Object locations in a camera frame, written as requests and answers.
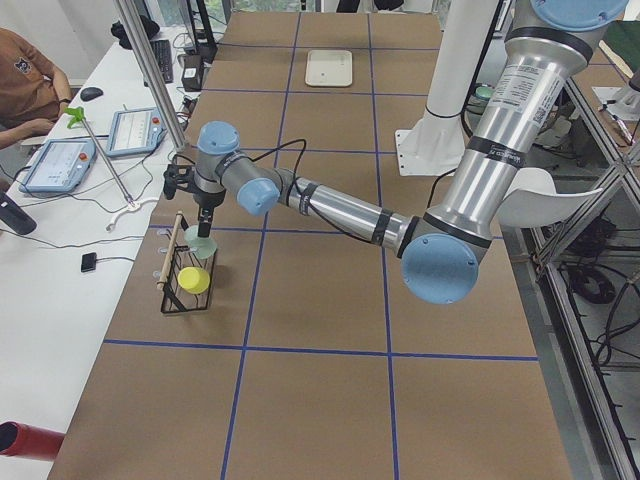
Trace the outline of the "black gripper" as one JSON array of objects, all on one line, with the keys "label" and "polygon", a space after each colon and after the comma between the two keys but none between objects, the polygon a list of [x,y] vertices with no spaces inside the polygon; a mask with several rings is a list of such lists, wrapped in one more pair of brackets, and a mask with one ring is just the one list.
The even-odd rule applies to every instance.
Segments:
[{"label": "black gripper", "polygon": [[225,199],[225,189],[216,192],[207,192],[197,188],[193,198],[199,206],[198,211],[198,237],[208,237],[211,231],[212,212],[219,207]]}]

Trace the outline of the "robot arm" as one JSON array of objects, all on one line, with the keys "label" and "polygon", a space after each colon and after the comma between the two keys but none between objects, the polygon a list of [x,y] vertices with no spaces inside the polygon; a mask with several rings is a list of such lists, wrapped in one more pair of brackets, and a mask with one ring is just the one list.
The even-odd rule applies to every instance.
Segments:
[{"label": "robot arm", "polygon": [[230,124],[205,124],[193,175],[200,206],[199,233],[207,236],[214,209],[232,194],[261,216],[277,204],[314,215],[347,236],[392,249],[407,288],[420,299],[449,304],[474,287],[488,250],[494,218],[513,226],[545,226],[570,216],[584,194],[559,194],[542,185],[526,154],[553,102],[572,75],[585,69],[622,1],[520,1],[506,40],[507,64],[457,166],[443,201],[406,218],[300,177],[263,168],[239,147]]}]

